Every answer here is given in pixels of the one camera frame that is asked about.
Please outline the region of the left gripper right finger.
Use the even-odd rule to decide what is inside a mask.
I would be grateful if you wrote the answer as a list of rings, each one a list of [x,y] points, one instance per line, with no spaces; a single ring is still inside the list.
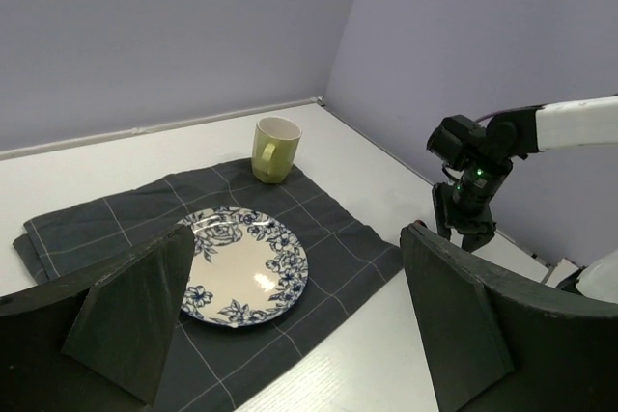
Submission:
[[[416,224],[400,244],[439,410],[616,410],[616,304],[547,287]]]

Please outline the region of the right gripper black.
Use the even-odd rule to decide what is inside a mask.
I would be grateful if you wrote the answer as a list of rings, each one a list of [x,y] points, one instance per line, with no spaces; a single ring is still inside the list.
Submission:
[[[512,160],[492,152],[486,129],[457,115],[443,119],[430,136],[427,149],[457,179],[432,188],[437,234],[448,241],[452,231],[462,236],[462,249],[473,253],[495,236],[490,201],[512,171]]]

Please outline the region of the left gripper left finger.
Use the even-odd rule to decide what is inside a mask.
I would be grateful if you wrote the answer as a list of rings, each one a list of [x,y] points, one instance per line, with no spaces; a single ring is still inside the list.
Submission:
[[[1,299],[4,411],[146,411],[193,261],[177,226],[112,258]]]

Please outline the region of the blue floral plate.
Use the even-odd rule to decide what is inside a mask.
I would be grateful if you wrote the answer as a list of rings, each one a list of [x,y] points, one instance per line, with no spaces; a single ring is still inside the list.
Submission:
[[[218,206],[179,221],[194,235],[181,310],[229,328],[266,323],[287,312],[309,280],[297,236],[260,211]]]

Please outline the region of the dark checked cloth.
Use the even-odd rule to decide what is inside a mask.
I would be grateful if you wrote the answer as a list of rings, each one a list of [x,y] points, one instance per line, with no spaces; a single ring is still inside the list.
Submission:
[[[297,302],[260,323],[250,306],[233,326],[195,318],[207,289],[184,299],[155,402],[158,411],[232,411],[292,368],[402,268],[400,250],[349,214],[302,171],[259,182],[248,159],[173,174],[137,189],[28,220],[14,248],[38,283],[145,241],[204,208],[244,206],[289,227],[308,255],[307,284],[285,278]]]

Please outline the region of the pale yellow mug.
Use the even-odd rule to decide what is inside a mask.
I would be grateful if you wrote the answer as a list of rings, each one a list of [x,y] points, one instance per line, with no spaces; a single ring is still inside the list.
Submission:
[[[251,156],[254,176],[265,184],[281,183],[293,168],[301,135],[300,127],[286,118],[257,121]]]

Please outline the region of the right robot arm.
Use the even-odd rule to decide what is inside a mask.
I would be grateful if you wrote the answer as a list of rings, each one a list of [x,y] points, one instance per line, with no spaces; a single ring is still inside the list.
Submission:
[[[444,118],[427,142],[448,177],[432,188],[438,235],[449,239],[457,232],[467,252],[492,241],[496,223],[490,203],[511,174],[514,158],[616,142],[616,96],[524,106],[478,120]]]

